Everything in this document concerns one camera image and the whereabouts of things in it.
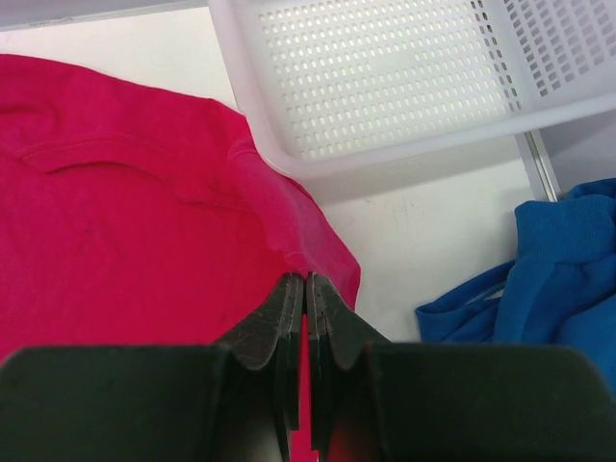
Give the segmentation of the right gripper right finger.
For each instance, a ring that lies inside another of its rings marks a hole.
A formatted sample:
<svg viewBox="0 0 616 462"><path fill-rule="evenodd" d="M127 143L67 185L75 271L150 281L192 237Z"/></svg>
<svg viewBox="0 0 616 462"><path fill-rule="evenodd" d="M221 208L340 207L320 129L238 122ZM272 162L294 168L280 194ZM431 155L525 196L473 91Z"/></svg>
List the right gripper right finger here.
<svg viewBox="0 0 616 462"><path fill-rule="evenodd" d="M387 339L350 309L326 277L306 282L311 446L320 461L380 460L370 343Z"/></svg>

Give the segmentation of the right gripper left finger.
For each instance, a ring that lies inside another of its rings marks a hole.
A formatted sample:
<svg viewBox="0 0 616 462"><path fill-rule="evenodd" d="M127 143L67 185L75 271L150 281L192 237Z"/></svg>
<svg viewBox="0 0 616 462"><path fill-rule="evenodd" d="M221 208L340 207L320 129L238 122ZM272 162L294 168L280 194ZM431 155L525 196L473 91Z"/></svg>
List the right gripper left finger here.
<svg viewBox="0 0 616 462"><path fill-rule="evenodd" d="M293 433L299 430L299 379L304 279L285 273L266 299L216 339L227 347L244 373L248 390L233 402L247 415L244 448L225 461L289 461Z"/></svg>

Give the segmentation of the red t shirt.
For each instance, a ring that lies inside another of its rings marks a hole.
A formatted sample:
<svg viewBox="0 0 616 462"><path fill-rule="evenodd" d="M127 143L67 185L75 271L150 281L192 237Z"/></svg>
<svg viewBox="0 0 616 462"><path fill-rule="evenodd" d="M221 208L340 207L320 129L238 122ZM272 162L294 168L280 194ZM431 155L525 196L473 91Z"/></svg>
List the red t shirt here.
<svg viewBox="0 0 616 462"><path fill-rule="evenodd" d="M1 354L212 342L286 272L361 270L213 99L1 58Z"/></svg>

